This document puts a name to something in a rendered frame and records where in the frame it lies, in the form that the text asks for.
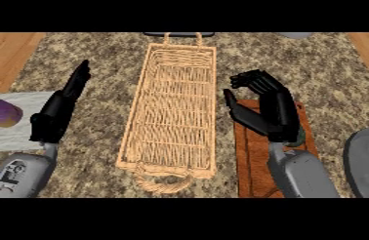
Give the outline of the grey rounded appliance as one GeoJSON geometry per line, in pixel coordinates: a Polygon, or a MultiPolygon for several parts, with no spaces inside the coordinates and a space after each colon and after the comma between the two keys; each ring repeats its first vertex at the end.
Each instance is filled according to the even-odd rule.
{"type": "Polygon", "coordinates": [[[355,132],[344,145],[342,165],[357,198],[369,198],[369,128],[355,132]]]}

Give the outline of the long wicker basket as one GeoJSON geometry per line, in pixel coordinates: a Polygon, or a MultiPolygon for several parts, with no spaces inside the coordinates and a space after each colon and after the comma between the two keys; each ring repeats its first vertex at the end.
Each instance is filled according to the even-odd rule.
{"type": "Polygon", "coordinates": [[[150,43],[115,166],[156,194],[215,175],[215,48],[150,43]]]}

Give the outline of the pale grey round object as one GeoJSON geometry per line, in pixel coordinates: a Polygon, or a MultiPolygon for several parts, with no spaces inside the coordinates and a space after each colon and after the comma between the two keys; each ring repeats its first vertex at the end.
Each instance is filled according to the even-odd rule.
{"type": "Polygon", "coordinates": [[[313,32],[277,32],[277,34],[290,39],[302,39],[310,37],[313,32]]]}

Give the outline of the dark green squash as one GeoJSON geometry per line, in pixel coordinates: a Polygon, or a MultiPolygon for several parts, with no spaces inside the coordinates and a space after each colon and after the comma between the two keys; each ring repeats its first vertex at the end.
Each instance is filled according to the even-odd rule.
{"type": "Polygon", "coordinates": [[[298,147],[305,141],[305,131],[302,126],[299,125],[299,129],[298,129],[298,135],[296,135],[296,141],[295,142],[289,142],[285,146],[288,147],[298,147]]]}

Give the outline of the white cloth placemat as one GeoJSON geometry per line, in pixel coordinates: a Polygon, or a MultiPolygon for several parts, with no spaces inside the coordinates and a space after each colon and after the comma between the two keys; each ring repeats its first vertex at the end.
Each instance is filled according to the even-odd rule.
{"type": "Polygon", "coordinates": [[[41,149],[38,142],[29,141],[31,116],[41,111],[50,96],[51,92],[0,94],[0,100],[9,102],[23,111],[19,123],[10,128],[0,128],[0,151],[41,149]]]}

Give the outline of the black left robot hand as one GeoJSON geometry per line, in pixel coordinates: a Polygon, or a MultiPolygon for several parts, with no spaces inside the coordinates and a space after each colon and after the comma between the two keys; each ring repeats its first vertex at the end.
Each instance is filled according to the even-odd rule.
{"type": "Polygon", "coordinates": [[[91,78],[90,61],[84,60],[74,70],[62,90],[57,90],[40,110],[31,116],[31,141],[57,143],[65,135],[75,103],[91,78]]]}

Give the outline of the purple and yellow vegetable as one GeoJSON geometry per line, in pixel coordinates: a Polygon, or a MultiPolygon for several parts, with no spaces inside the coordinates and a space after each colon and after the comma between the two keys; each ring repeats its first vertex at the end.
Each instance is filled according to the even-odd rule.
{"type": "Polygon", "coordinates": [[[0,100],[0,127],[13,127],[23,117],[23,111],[9,102],[0,100]]]}

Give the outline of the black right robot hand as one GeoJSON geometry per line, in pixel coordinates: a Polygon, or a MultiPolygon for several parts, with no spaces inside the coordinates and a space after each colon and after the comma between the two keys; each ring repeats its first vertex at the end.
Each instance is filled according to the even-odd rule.
{"type": "Polygon", "coordinates": [[[249,70],[228,77],[230,87],[248,88],[259,96],[259,111],[237,102],[228,89],[223,90],[228,114],[236,123],[273,142],[295,142],[299,118],[290,92],[265,70],[249,70]]]}

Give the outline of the brown wooden cutting board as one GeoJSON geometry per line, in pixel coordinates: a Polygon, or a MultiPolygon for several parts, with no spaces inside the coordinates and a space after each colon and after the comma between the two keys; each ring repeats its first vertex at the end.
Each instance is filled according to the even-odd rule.
{"type": "MultiPolygon", "coordinates": [[[[259,112],[257,100],[239,100],[254,111],[259,112]]],[[[295,102],[299,123],[305,132],[305,141],[298,147],[283,147],[283,150],[308,150],[317,157],[313,133],[305,115],[302,102],[295,102]]],[[[236,173],[237,173],[237,194],[246,198],[283,198],[267,166],[268,161],[268,139],[259,136],[236,122],[233,123],[234,152],[236,152],[236,173]]]]}

